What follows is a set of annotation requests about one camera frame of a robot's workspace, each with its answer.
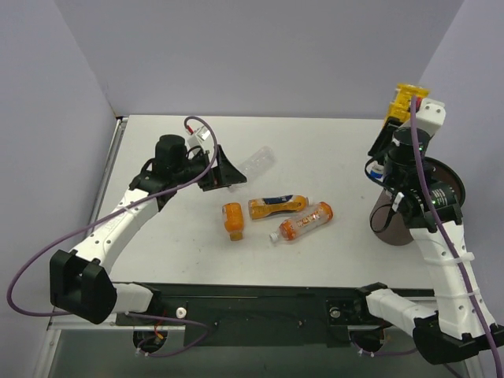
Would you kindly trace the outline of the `brown round bin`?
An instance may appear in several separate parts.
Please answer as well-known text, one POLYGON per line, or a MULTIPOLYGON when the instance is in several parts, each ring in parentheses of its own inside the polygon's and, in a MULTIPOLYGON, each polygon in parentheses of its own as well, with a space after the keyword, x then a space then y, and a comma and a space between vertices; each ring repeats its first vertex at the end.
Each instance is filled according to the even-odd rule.
MULTIPOLYGON (((461 223, 461 206, 465 202, 465 186, 459 175, 448 165, 427 157, 424 160, 425 177, 441 221, 461 223)), ((369 216, 372 232, 384 243, 405 246, 413 241, 412 228, 427 226, 435 230, 435 221, 421 198, 419 187, 405 191, 404 198, 393 210, 394 196, 383 190, 369 216)))

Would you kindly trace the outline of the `clear empty plastic bottle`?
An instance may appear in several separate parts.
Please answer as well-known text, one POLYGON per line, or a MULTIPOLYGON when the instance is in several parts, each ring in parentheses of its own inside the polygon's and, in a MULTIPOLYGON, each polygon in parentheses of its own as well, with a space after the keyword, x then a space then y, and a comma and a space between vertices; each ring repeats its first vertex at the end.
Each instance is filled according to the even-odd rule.
POLYGON ((269 146, 263 146, 245 161, 238 164, 237 169, 246 177, 245 183, 233 184, 228 191, 233 193, 248 184, 252 184, 276 164, 276 156, 269 146))

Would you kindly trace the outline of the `yellow bottle blue cap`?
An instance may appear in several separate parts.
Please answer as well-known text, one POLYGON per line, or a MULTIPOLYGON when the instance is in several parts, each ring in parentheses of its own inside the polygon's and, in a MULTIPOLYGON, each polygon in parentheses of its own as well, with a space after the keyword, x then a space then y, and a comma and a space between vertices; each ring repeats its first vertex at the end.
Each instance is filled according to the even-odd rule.
MULTIPOLYGON (((413 96, 417 97, 416 107, 419 109, 421 100, 427 98, 430 90, 412 85, 410 83, 398 83, 395 89, 395 96, 389 103, 384 122, 388 117, 396 117, 400 120, 400 126, 410 118, 410 104, 413 96)), ((371 162, 368 163, 365 171, 374 179, 382 180, 384 175, 384 158, 369 156, 371 162)))

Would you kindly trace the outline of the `short orange juice bottle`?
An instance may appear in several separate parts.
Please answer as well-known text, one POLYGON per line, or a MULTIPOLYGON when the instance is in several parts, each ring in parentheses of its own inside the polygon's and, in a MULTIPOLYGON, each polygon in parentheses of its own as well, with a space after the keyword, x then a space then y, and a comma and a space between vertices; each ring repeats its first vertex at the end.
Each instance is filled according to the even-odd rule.
POLYGON ((244 219, 242 207, 238 202, 230 202, 222 206, 224 228, 233 242, 243 239, 244 219))

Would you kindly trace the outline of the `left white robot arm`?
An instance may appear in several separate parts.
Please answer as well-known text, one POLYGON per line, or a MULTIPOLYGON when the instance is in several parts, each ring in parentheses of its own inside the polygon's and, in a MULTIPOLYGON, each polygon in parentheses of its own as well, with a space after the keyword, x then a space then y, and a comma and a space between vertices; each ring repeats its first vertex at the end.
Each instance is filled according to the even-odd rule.
POLYGON ((50 302, 59 309, 101 324, 112 313, 134 313, 144 324, 158 321, 162 305, 142 283, 114 283, 109 274, 141 227, 162 211, 177 188, 191 180, 203 191, 245 183, 246 177, 217 148, 213 164, 201 146, 188 148, 178 135, 163 135, 116 207, 117 216, 100 224, 69 252, 50 259, 50 302))

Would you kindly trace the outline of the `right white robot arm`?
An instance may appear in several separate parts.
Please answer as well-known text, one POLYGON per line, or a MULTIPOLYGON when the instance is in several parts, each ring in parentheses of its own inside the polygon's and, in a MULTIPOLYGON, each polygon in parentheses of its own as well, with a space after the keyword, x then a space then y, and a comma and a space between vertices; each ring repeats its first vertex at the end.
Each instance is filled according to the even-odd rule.
POLYGON ((436 309, 418 305, 383 283, 358 289, 352 313, 380 318, 413 338, 432 365, 464 361, 503 345, 503 326, 490 314, 465 246, 459 175, 425 152, 433 134, 388 117, 368 152, 365 174, 382 192, 369 215, 372 232, 391 245, 415 242, 430 276, 436 309))

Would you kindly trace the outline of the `orange floral tea bottle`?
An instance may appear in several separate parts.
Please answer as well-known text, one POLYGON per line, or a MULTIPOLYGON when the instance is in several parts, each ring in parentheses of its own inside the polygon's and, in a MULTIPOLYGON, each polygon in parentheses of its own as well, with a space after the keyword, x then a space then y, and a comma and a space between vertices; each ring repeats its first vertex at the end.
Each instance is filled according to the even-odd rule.
POLYGON ((333 217, 331 206, 326 202, 318 202, 284 220, 274 232, 269 234, 269 239, 272 243, 294 241, 327 224, 333 217))

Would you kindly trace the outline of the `orange bottle navy label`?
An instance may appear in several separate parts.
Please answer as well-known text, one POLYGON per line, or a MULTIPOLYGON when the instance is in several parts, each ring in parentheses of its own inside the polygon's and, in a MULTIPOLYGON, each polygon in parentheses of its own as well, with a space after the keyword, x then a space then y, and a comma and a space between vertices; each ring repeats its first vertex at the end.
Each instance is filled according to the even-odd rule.
POLYGON ((309 199, 302 195, 282 195, 270 198, 253 198, 247 208, 252 220, 280 214, 297 213, 309 205, 309 199))

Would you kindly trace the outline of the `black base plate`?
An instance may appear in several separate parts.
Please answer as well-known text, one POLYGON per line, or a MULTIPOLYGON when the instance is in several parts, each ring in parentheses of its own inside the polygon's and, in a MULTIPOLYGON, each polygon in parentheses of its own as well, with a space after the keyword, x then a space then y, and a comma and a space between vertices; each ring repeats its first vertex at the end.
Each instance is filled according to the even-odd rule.
POLYGON ((379 339, 390 323, 361 315, 358 293, 337 287, 267 287, 152 283, 156 317, 171 325, 176 310, 187 311, 184 342, 209 327, 204 347, 345 347, 349 331, 379 339))

